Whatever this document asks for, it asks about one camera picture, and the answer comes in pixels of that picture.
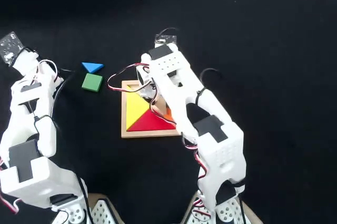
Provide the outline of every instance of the black table surface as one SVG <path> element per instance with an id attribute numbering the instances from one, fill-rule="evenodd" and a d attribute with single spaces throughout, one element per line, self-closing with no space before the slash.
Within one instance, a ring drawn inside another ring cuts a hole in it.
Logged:
<path id="1" fill-rule="evenodd" d="M 196 191 L 198 165 L 180 137 L 120 137 L 121 95 L 84 91 L 81 62 L 106 80 L 139 62 L 154 35 L 179 28 L 196 74 L 245 133 L 244 201 L 265 223 L 334 223 L 337 0 L 0 0 L 0 36 L 15 31 L 59 67 L 76 70 L 57 101 L 60 167 L 109 196 L 128 223 L 178 223 Z M 17 72 L 0 65 L 0 132 Z M 131 80 L 135 71 L 117 78 Z M 49 223 L 55 213 L 21 204 L 1 223 Z"/>

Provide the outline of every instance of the black wire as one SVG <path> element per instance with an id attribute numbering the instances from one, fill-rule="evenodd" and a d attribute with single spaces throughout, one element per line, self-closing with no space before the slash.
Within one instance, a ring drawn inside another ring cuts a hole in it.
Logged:
<path id="1" fill-rule="evenodd" d="M 56 122 L 53 120 L 53 118 L 52 118 L 51 116 L 49 116 L 49 115 L 43 115 L 43 116 L 41 116 L 41 117 L 34 116 L 34 127 L 35 127 L 37 133 L 39 133 L 39 131 L 38 131 L 37 127 L 36 127 L 36 122 L 40 121 L 41 119 L 43 119 L 43 118 L 45 118 L 45 117 L 50 118 L 50 119 L 52 120 L 52 122 L 53 122 L 55 128 L 57 129 L 57 131 L 58 131 L 59 133 L 61 133 L 60 127 L 58 126 L 58 124 L 56 124 Z"/>
<path id="2" fill-rule="evenodd" d="M 87 214 L 88 214 L 88 216 L 89 216 L 90 222 L 91 222 L 91 223 L 94 223 L 93 217 L 91 216 L 91 213 L 90 213 L 88 197 L 86 196 L 86 193 L 85 193 L 85 190 L 84 190 L 83 183 L 82 183 L 82 181 L 81 181 L 81 178 L 78 176 L 78 174 L 75 173 L 75 175 L 76 175 L 76 177 L 77 177 L 78 183 L 80 184 L 80 187 L 81 187 L 81 190 L 82 190 L 82 194 L 83 194 L 84 201 L 85 201 L 85 205 L 86 205 L 86 212 L 87 212 Z"/>
<path id="3" fill-rule="evenodd" d="M 166 31 L 168 30 L 176 30 L 176 31 L 179 31 L 178 28 L 176 27 L 168 27 L 168 28 L 165 28 L 164 30 L 162 30 L 159 34 L 156 35 L 156 41 L 158 41 L 157 38 L 159 38 L 160 36 L 162 36 Z"/>
<path id="4" fill-rule="evenodd" d="M 59 212 L 65 212 L 67 214 L 67 218 L 65 219 L 65 221 L 63 221 L 61 224 L 64 224 L 68 218 L 69 218 L 69 213 L 67 211 L 63 211 L 63 210 L 59 210 Z"/>
<path id="5" fill-rule="evenodd" d="M 55 103 L 56 103 L 56 101 L 57 101 L 58 96 L 60 95 L 61 90 L 63 89 L 63 87 L 65 86 L 65 84 L 66 84 L 67 82 L 69 82 L 70 79 L 73 78 L 74 75 L 75 75 L 75 72 L 74 72 L 74 71 L 72 71 L 72 72 L 73 72 L 73 74 L 71 74 L 66 80 L 64 80 L 63 83 L 61 83 L 61 85 L 58 87 L 58 89 L 57 89 L 57 91 L 56 91 L 56 93 L 55 93 L 54 102 L 53 102 L 53 105 L 52 105 L 51 117 L 53 117 L 53 115 L 54 115 Z"/>
<path id="6" fill-rule="evenodd" d="M 240 208 L 241 208 L 241 214 L 242 214 L 242 219 L 243 219 L 243 224 L 246 224 L 246 216 L 244 215 L 244 210 L 243 210 L 243 204 L 242 204 L 242 199 L 240 194 L 238 195 L 239 202 L 240 202 Z"/>
<path id="7" fill-rule="evenodd" d="M 199 80 L 200 82 L 204 85 L 204 82 L 203 82 L 203 78 L 204 78 L 204 74 L 207 72 L 207 71 L 214 71 L 214 72 L 217 72 L 219 74 L 219 76 L 222 76 L 221 72 L 219 70 L 216 70 L 212 67 L 208 67 L 206 69 L 204 69 L 201 73 L 200 73 L 200 76 L 199 76 Z"/>

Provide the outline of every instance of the cable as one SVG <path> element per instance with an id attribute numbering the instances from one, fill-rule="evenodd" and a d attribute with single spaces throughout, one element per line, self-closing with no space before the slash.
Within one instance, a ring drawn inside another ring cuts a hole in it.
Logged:
<path id="1" fill-rule="evenodd" d="M 195 160 L 198 162 L 198 164 L 201 166 L 201 168 L 204 170 L 205 174 L 201 175 L 198 177 L 198 180 L 199 179 L 202 179 L 204 177 L 206 177 L 206 174 L 207 174 L 207 168 L 206 166 L 204 165 L 204 163 L 202 162 L 202 160 L 200 159 L 199 155 L 198 155 L 198 150 L 194 151 L 194 158 Z"/>
<path id="2" fill-rule="evenodd" d="M 67 214 L 67 218 L 61 224 L 64 224 L 65 222 L 67 222 L 67 220 L 69 218 L 69 213 L 67 211 L 64 211 L 64 210 L 59 210 L 58 212 L 65 212 Z"/>
<path id="3" fill-rule="evenodd" d="M 131 90 L 123 89 L 123 88 L 112 87 L 112 86 L 109 84 L 109 81 L 110 81 L 113 77 L 115 77 L 115 76 L 117 76 L 117 75 L 119 75 L 119 74 L 122 74 L 125 70 L 127 70 L 127 69 L 130 68 L 130 67 L 137 67 L 137 66 L 148 66 L 148 64 L 147 64 L 147 63 L 134 63 L 134 64 L 131 64 L 131 65 L 129 65 L 129 66 L 123 68 L 123 69 L 122 69 L 121 71 L 119 71 L 118 73 L 115 73 L 115 74 L 113 74 L 113 75 L 111 75 L 111 76 L 109 77 L 109 79 L 107 80 L 107 87 L 108 87 L 110 90 L 113 90 L 113 91 L 121 91 L 121 92 L 137 92 L 137 91 L 139 91 L 139 90 L 145 88 L 146 86 L 148 86 L 148 85 L 150 84 L 150 81 L 149 81 L 148 83 L 143 84 L 142 86 L 140 86 L 139 89 L 134 90 L 134 91 L 131 91 Z"/>
<path id="4" fill-rule="evenodd" d="M 200 73 L 200 75 L 199 75 L 199 80 L 200 80 L 200 82 L 201 82 L 203 85 L 204 85 L 204 82 L 203 82 L 204 74 L 205 74 L 207 71 L 214 71 L 214 72 L 217 72 L 217 73 L 219 74 L 219 76 L 222 77 L 222 74 L 221 74 L 221 72 L 220 72 L 219 70 L 216 70 L 216 69 L 214 69 L 214 68 L 212 68 L 212 67 L 208 67 L 208 68 L 204 69 L 204 70 Z"/>
<path id="5" fill-rule="evenodd" d="M 201 215 L 206 215 L 208 217 L 211 217 L 211 215 L 207 212 L 203 212 L 203 211 L 200 211 L 200 210 L 193 210 L 192 212 L 197 212 L 197 213 L 200 213 Z"/>
<path id="6" fill-rule="evenodd" d="M 13 206 L 16 208 L 17 212 L 19 212 L 19 210 L 20 210 L 19 207 L 17 206 L 17 203 L 19 203 L 21 201 L 22 201 L 22 199 L 16 199 L 13 202 Z"/>
<path id="7" fill-rule="evenodd" d="M 157 35 L 156 35 L 156 41 L 158 42 L 158 39 L 157 38 L 159 38 L 160 36 L 162 36 L 166 31 L 168 31 L 168 30 L 176 30 L 176 31 L 179 31 L 179 29 L 178 28 L 175 28 L 175 27 L 168 27 L 168 28 L 165 28 L 164 30 L 162 30 L 160 33 L 158 33 Z"/>
<path id="8" fill-rule="evenodd" d="M 91 223 L 94 223 L 93 221 L 93 217 L 91 216 L 91 213 L 90 213 L 90 207 L 89 207 L 89 203 L 88 203 L 88 197 L 86 196 L 86 192 L 84 190 L 84 186 L 83 186 L 83 183 L 81 181 L 81 178 L 78 176 L 77 173 L 75 173 L 76 177 L 77 177 L 77 180 L 78 180 L 78 183 L 80 184 L 80 187 L 81 187 L 81 190 L 82 190 L 82 194 L 83 194 L 83 197 L 84 197 L 84 201 L 85 201 L 85 205 L 86 205 L 86 211 L 87 211 L 87 214 L 89 216 L 89 219 L 91 221 Z"/>
<path id="9" fill-rule="evenodd" d="M 185 137 L 184 137 L 183 133 L 181 134 L 181 136 L 182 136 L 181 140 L 182 140 L 182 143 L 183 143 L 183 145 L 184 145 L 185 148 L 187 148 L 189 150 L 196 150 L 196 149 L 198 149 L 198 146 L 196 144 L 191 144 L 191 145 L 186 144 Z"/>
<path id="10" fill-rule="evenodd" d="M 58 89 L 57 89 L 57 91 L 56 91 L 56 93 L 55 93 L 54 102 L 53 102 L 53 105 L 52 105 L 51 117 L 53 117 L 53 115 L 54 115 L 55 103 L 56 103 L 56 100 L 57 100 L 57 98 L 58 98 L 58 96 L 59 96 L 61 90 L 64 88 L 65 84 L 66 84 L 67 82 L 69 82 L 70 79 L 72 79 L 72 78 L 74 77 L 74 75 L 75 75 L 75 73 L 76 73 L 75 71 L 71 71 L 71 70 L 64 70 L 64 69 L 60 69 L 60 70 L 67 71 L 67 72 L 73 72 L 73 74 L 71 74 L 66 80 L 64 80 L 64 81 L 61 83 L 61 85 L 58 87 Z"/>
<path id="11" fill-rule="evenodd" d="M 57 70 L 57 66 L 55 64 L 55 62 L 51 61 L 51 60 L 47 60 L 47 59 L 44 59 L 44 60 L 41 60 L 39 61 L 38 65 L 37 65 L 37 70 L 40 72 L 40 65 L 41 63 L 43 62 L 46 62 L 46 63 L 51 63 L 53 66 L 54 66 L 54 69 L 55 69 L 55 77 L 54 77 L 54 82 L 56 81 L 57 77 L 58 77 L 58 70 Z"/>
<path id="12" fill-rule="evenodd" d="M 153 112 L 155 115 L 157 115 L 159 118 L 161 118 L 162 120 L 166 121 L 167 123 L 170 123 L 172 125 L 177 125 L 177 123 L 175 123 L 173 120 L 169 120 L 169 119 L 165 118 L 164 116 L 162 116 L 160 113 L 158 113 L 157 111 L 155 111 L 153 109 L 153 105 L 155 104 L 155 101 L 156 101 L 157 96 L 158 96 L 158 87 L 157 87 L 156 83 L 154 82 L 153 78 L 152 78 L 152 82 L 154 83 L 154 86 L 155 86 L 155 94 L 154 94 L 153 98 L 150 101 L 150 110 L 151 110 L 151 112 Z"/>
<path id="13" fill-rule="evenodd" d="M 18 212 L 19 212 L 19 208 L 18 208 L 18 206 L 16 205 L 16 206 L 14 206 L 14 205 L 12 205 L 11 203 L 9 203 L 6 199 L 4 199 L 3 197 L 2 197 L 2 194 L 1 194 L 1 187 L 0 187 L 0 201 L 5 205 L 5 206 L 7 206 L 8 207 L 8 209 L 13 213 L 13 214 L 17 214 Z"/>
<path id="14" fill-rule="evenodd" d="M 244 215 L 243 203 L 242 203 L 241 195 L 239 194 L 237 197 L 239 198 L 239 202 L 240 202 L 240 208 L 241 208 L 241 214 L 242 214 L 243 224 L 246 224 L 246 216 Z"/>

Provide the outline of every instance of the mounting plate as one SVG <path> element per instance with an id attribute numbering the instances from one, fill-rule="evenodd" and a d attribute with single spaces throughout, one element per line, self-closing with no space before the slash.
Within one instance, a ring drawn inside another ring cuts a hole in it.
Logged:
<path id="1" fill-rule="evenodd" d="M 117 224 L 105 200 L 97 201 L 91 216 L 95 224 Z"/>
<path id="2" fill-rule="evenodd" d="M 213 224 L 215 220 L 211 220 L 210 217 L 202 215 L 193 210 L 199 210 L 202 212 L 209 213 L 204 207 L 195 207 L 191 209 L 190 215 L 187 219 L 186 224 Z M 219 221 L 216 223 L 230 223 L 230 224 L 243 224 L 243 218 L 241 214 L 241 208 L 239 203 L 235 199 L 231 199 L 226 203 L 221 204 L 221 207 L 216 209 L 217 217 Z M 246 224 L 251 224 L 247 215 L 245 215 Z"/>

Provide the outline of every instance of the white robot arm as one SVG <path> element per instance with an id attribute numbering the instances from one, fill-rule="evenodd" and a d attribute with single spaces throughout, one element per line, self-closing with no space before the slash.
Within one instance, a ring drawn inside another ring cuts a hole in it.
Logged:
<path id="1" fill-rule="evenodd" d="M 174 43 L 158 45 L 142 55 L 137 67 L 142 84 L 152 81 L 155 89 L 170 107 L 176 129 L 192 143 L 201 168 L 198 179 L 199 202 L 211 213 L 215 223 L 221 204 L 237 197 L 244 190 L 246 162 L 243 156 L 243 132 L 232 121 L 214 94 L 207 90 L 190 68 L 190 64 Z M 151 87 L 141 95 L 152 98 Z M 194 103 L 210 116 L 192 124 L 186 105 Z"/>
<path id="2" fill-rule="evenodd" d="M 84 181 L 49 160 L 56 153 L 53 95 L 63 82 L 55 63 L 39 60 L 14 32 L 0 40 L 0 48 L 4 62 L 23 76 L 11 88 L 12 115 L 0 142 L 8 167 L 0 171 L 1 191 L 32 206 L 67 212 L 64 223 L 92 223 L 85 214 Z"/>

